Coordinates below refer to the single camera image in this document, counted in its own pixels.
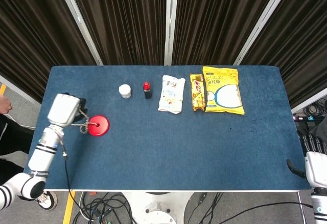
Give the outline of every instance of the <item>yellow snack bag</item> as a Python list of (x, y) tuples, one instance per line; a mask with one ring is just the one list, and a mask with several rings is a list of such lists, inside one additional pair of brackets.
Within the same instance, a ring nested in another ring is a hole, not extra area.
[(227, 111), (244, 115), (239, 90), (238, 71), (236, 69), (209, 66), (204, 66), (202, 71), (207, 93), (205, 111), (217, 113)]
[(205, 93), (202, 74), (190, 74), (193, 111), (205, 108)]

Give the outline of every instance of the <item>string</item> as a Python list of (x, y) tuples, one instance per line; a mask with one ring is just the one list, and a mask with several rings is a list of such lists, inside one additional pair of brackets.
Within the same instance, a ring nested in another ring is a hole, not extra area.
[(85, 123), (72, 123), (72, 126), (80, 126), (80, 132), (81, 133), (87, 133), (88, 131), (88, 126), (89, 124), (98, 126), (98, 123), (92, 123), (89, 122), (90, 117), (88, 115), (86, 115), (80, 108), (78, 109), (78, 111), (80, 112), (80, 114), (82, 114), (85, 117)]

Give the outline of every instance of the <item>dark brown curtain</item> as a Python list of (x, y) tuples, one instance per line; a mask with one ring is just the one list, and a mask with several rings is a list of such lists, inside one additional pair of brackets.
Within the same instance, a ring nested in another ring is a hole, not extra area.
[(163, 64), (166, 0), (77, 0), (104, 64)]
[(41, 101), (54, 65), (95, 64), (64, 0), (1, 0), (0, 75)]
[(173, 64), (233, 64), (269, 0), (178, 0)]
[(282, 0), (242, 64), (281, 69), (292, 107), (327, 87), (327, 0)]

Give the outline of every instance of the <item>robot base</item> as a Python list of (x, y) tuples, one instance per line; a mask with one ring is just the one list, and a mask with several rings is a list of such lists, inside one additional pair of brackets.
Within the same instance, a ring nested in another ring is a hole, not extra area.
[(183, 224), (184, 212), (193, 192), (122, 192), (138, 224)]

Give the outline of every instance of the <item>red cap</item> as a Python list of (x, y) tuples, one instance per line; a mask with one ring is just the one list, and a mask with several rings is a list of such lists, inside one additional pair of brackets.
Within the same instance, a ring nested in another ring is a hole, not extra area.
[(151, 85), (150, 85), (149, 82), (144, 82), (144, 83), (143, 83), (143, 89), (145, 89), (145, 90), (150, 90), (150, 88), (151, 88)]

